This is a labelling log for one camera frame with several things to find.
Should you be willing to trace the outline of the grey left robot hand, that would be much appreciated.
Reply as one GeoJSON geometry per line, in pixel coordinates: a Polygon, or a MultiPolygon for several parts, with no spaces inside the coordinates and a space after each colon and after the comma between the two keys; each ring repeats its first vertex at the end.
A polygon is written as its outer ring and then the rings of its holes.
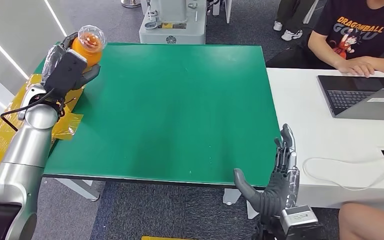
{"type": "Polygon", "coordinates": [[[78,37],[79,32],[76,31],[48,51],[40,83],[47,92],[66,95],[71,90],[80,89],[99,75],[99,63],[89,65],[87,57],[73,47],[78,37]]]}

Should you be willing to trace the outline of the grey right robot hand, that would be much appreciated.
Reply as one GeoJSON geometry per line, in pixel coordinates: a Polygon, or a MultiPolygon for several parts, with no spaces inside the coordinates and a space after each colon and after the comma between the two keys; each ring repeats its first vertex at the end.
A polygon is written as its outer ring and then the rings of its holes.
{"type": "Polygon", "coordinates": [[[259,213],[260,222],[269,224],[278,219],[284,209],[296,206],[300,184],[294,134],[288,124],[283,124],[281,138],[274,139],[276,155],[268,185],[263,192],[255,190],[239,168],[233,169],[234,184],[252,208],[259,213]]]}

